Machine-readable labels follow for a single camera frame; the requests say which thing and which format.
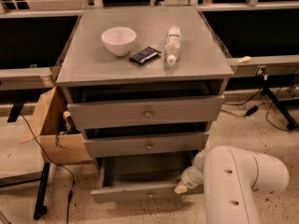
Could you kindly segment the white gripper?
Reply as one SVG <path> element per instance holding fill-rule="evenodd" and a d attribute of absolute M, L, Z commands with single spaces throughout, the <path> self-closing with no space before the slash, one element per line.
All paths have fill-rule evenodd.
<path fill-rule="evenodd" d="M 181 175 L 181 182 L 178 183 L 174 192 L 176 194 L 182 194 L 188 191 L 188 189 L 194 189 L 203 184 L 203 172 L 196 166 L 192 165 L 188 167 Z"/>

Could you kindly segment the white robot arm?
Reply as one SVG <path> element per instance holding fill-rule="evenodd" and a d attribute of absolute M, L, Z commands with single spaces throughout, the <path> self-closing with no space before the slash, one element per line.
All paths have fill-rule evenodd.
<path fill-rule="evenodd" d="M 218 146 L 196 154 L 174 192 L 203 186 L 206 224 L 260 224 L 253 193 L 280 193 L 289 181 L 287 167 L 273 156 Z"/>

